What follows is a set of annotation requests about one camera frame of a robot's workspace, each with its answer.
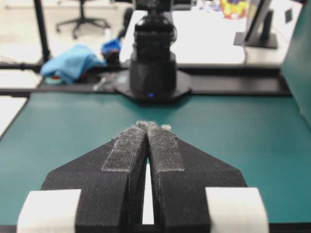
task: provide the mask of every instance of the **colorful object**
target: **colorful object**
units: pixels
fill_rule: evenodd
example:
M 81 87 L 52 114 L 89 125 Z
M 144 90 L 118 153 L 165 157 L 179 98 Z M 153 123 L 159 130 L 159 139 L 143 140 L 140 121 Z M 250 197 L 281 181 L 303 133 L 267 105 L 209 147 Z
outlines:
M 56 75 L 53 75 L 52 77 L 46 77 L 44 82 L 49 85 L 57 85 L 63 83 L 63 81 Z
M 57 76 L 65 83 L 73 83 L 82 73 L 97 65 L 102 63 L 91 49 L 85 45 L 76 45 L 45 63 L 40 74 L 43 77 L 50 77 L 47 82 L 55 82 L 57 79 L 53 77 Z
M 246 0 L 221 0 L 220 2 L 225 18 L 237 19 L 246 15 Z

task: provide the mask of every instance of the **blue object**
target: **blue object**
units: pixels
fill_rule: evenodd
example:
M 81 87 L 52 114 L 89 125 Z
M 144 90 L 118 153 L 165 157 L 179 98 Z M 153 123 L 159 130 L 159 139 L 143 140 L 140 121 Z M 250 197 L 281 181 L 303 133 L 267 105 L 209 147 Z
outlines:
M 92 50 L 84 45 L 76 45 L 45 63 L 40 74 L 43 77 L 56 75 L 65 83 L 73 83 L 82 73 L 100 64 Z
M 121 44 L 120 44 L 120 40 L 114 39 L 111 40 L 107 43 L 104 43 L 102 46 L 102 54 L 105 54 L 107 52 L 114 52 L 114 51 L 121 51 Z

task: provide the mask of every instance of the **green table surface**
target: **green table surface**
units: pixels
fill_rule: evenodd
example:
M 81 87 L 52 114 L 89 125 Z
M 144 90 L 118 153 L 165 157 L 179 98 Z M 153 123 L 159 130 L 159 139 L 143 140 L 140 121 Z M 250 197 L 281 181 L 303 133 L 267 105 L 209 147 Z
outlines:
M 170 124 L 182 140 L 240 169 L 259 188 L 270 222 L 311 222 L 311 131 L 291 97 L 138 105 L 121 95 L 45 93 L 32 94 L 0 141 L 0 224 L 16 224 L 49 171 L 137 120 Z

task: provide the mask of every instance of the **black pole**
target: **black pole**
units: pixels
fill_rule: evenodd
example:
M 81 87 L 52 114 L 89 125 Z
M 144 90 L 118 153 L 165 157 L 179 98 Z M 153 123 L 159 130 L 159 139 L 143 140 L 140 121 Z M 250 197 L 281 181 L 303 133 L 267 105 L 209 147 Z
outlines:
M 40 33 L 41 47 L 42 47 L 42 60 L 43 62 L 47 62 L 50 58 L 50 50 L 48 46 L 47 34 L 45 30 L 44 24 L 44 16 L 42 11 L 41 0 L 34 0 L 35 2 L 35 14 L 38 22 L 38 29 Z
M 85 15 L 84 15 L 84 0 L 80 1 L 80 17 L 82 19 L 85 19 Z
M 267 13 L 267 16 L 266 16 L 264 23 L 263 23 L 262 34 L 261 34 L 261 38 L 260 38 L 263 41 L 269 40 L 272 18 L 273 18 L 273 11 L 270 10 Z

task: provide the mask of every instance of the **office chair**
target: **office chair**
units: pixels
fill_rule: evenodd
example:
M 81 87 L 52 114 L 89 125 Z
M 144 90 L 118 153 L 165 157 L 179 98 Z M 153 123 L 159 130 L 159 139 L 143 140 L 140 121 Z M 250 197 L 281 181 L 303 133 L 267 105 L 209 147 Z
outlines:
M 61 25 L 65 25 L 65 24 L 69 24 L 69 23 L 76 23 L 75 28 L 72 31 L 72 37 L 74 39 L 77 39 L 78 36 L 76 34 L 77 30 L 80 28 L 80 26 L 84 23 L 90 23 L 93 24 L 96 27 L 100 27 L 103 29 L 106 28 L 111 28 L 110 24 L 104 19 L 104 18 L 88 18 L 85 17 L 85 9 L 84 9 L 84 3 L 87 0 L 78 0 L 80 2 L 80 17 L 76 18 L 76 19 L 72 19 L 72 20 L 68 20 L 68 21 L 64 21 L 64 22 L 60 22 L 56 25 L 56 31 L 60 32 L 60 26 Z

